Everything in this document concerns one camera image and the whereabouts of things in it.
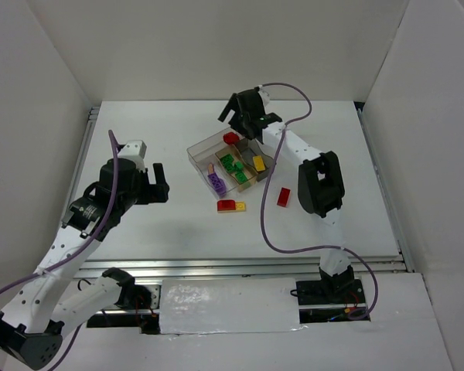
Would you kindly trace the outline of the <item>yellow curved lego brick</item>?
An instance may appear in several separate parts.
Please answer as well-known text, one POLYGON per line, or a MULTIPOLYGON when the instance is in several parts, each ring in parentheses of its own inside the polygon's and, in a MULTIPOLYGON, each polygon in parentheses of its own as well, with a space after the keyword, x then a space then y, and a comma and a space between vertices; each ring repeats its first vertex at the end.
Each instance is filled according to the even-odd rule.
POLYGON ((254 168, 255 168, 255 170, 257 172, 264 172, 266 170, 264 160, 260 155, 255 155, 253 157, 253 164, 254 164, 254 168))

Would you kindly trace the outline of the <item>small green lego brick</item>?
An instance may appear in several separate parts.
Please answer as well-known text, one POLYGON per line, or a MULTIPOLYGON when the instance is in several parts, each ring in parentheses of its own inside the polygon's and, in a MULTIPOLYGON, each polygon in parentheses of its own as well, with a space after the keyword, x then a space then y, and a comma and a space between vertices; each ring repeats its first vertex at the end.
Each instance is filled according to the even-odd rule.
POLYGON ((225 169, 228 173, 233 173, 236 171, 235 166, 232 164, 226 164, 225 169))

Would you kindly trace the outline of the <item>green lego plate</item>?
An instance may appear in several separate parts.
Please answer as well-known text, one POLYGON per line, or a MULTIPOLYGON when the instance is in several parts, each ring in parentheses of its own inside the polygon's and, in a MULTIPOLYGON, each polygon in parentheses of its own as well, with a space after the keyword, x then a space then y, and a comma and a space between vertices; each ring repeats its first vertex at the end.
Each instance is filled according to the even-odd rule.
POLYGON ((244 184, 248 180, 248 177, 243 172, 236 172, 235 178, 239 184, 244 184))

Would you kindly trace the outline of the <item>purple lego brick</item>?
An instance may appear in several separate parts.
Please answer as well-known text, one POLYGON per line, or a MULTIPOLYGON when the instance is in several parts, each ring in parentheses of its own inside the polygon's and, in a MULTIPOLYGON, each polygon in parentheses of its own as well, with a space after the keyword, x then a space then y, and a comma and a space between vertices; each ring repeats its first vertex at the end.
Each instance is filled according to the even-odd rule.
POLYGON ((227 187, 226 187, 226 184, 225 184, 224 180, 222 180, 222 178, 220 178, 217 174, 216 175, 208 175, 207 177, 208 177, 208 179, 210 181, 210 184, 213 187, 213 191, 218 196, 222 197, 223 195, 225 195, 227 193, 227 187))

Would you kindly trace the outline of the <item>red arch lego brick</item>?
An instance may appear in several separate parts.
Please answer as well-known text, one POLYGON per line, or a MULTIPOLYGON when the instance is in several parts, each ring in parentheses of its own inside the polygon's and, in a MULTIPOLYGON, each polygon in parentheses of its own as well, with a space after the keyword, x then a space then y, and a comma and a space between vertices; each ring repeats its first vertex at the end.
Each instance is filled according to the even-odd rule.
POLYGON ((236 210, 236 202, 232 199, 220 199, 217 201, 218 213, 229 213, 236 210))

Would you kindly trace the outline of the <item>yellow lego plate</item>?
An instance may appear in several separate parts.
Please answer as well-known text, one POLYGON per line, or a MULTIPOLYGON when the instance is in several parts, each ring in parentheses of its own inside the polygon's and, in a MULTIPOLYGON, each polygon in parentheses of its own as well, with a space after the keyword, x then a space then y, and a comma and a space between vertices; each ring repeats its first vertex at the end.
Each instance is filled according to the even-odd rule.
POLYGON ((235 212, 245 212, 247 210, 245 202, 235 202, 235 212))

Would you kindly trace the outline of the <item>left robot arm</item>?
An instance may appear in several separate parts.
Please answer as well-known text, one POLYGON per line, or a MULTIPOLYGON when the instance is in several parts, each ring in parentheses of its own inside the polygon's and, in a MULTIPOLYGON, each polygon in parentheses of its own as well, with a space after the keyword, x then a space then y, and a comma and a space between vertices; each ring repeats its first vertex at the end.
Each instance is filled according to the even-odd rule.
POLYGON ((0 349, 32 370, 47 366, 64 338, 97 311, 148 307, 152 293, 120 268, 110 267, 88 288, 68 299, 63 293, 84 261, 132 206, 165 203, 169 185, 162 164, 153 164, 155 182, 147 168, 126 158, 110 159, 99 179, 67 210, 46 256, 35 272, 5 286, 17 295, 0 310, 0 349))

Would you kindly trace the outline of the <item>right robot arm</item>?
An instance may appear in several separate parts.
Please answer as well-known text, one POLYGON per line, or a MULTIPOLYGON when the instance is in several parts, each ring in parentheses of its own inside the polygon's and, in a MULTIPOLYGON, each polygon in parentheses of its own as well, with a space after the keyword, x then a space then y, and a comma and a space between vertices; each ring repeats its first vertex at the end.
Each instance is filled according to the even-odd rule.
POLYGON ((320 285, 328 298, 342 296, 354 282, 354 271, 348 257, 349 251, 336 245, 318 245, 295 250, 285 250, 274 246, 269 240, 265 227, 265 203, 268 188, 274 174, 278 157, 283 156, 298 169, 297 195, 302 209, 309 215, 324 220, 332 211, 343 205, 345 187, 339 158, 333 151, 321 152, 307 144, 293 133, 289 125, 302 121, 312 113, 312 102, 299 88, 289 83, 266 83, 248 90, 233 93, 218 120, 224 122, 228 114, 232 117, 229 126, 250 141, 258 141, 275 149, 260 206, 260 229, 267 246, 279 254, 301 254, 320 251, 320 285), (267 113, 267 87, 288 87, 301 95, 308 105, 302 116, 284 121, 275 113, 267 113))

